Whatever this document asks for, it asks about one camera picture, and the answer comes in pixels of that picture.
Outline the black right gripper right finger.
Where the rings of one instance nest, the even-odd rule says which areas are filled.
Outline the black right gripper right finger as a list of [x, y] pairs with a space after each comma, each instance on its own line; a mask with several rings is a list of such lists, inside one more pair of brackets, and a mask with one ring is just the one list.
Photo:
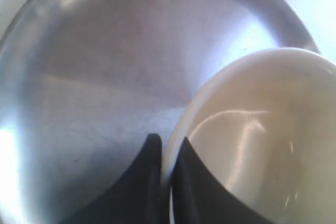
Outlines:
[[173, 172], [172, 204], [175, 223], [265, 223], [217, 181], [188, 138]]

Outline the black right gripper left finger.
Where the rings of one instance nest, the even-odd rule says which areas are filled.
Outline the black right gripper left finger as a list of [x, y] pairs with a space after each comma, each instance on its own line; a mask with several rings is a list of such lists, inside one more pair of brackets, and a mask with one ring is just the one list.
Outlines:
[[106, 192], [64, 223], [168, 223], [160, 178], [162, 140], [151, 133], [128, 169]]

